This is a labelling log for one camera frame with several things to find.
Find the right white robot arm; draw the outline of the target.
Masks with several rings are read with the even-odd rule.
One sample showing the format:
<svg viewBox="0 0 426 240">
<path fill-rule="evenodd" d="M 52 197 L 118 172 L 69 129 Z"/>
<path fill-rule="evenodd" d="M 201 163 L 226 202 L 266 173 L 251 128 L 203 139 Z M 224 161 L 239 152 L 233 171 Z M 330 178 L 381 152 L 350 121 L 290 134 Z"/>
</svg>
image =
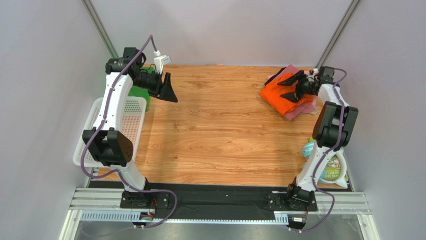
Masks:
<svg viewBox="0 0 426 240">
<path fill-rule="evenodd" d="M 340 90 L 341 81 L 334 81 L 337 68 L 321 66 L 306 74 L 299 71 L 278 82 L 280 87 L 292 87 L 282 98 L 298 103 L 306 95 L 318 96 L 323 107 L 313 129 L 313 151 L 305 168 L 287 188 L 286 206 L 291 210 L 308 208 L 314 202 L 319 179 L 329 160 L 341 153 L 352 137 L 359 115 Z"/>
</svg>

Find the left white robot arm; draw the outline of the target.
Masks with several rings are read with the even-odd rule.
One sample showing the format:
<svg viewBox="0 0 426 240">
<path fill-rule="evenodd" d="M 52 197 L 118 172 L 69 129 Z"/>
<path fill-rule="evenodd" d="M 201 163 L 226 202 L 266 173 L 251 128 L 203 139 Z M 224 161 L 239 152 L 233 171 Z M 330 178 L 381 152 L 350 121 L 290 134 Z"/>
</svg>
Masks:
<svg viewBox="0 0 426 240">
<path fill-rule="evenodd" d="M 91 129 L 82 132 L 85 148 L 78 166 L 85 175 L 86 155 L 111 174 L 117 174 L 127 192 L 149 193 L 148 180 L 140 173 L 134 162 L 134 144 L 123 133 L 123 118 L 129 92 L 133 87 L 147 90 L 149 95 L 162 101 L 177 103 L 179 100 L 171 84 L 171 74 L 164 67 L 171 57 L 154 53 L 154 71 L 143 70 L 146 55 L 142 49 L 126 47 L 121 58 L 111 58 L 105 65 L 106 89 L 100 113 Z"/>
</svg>

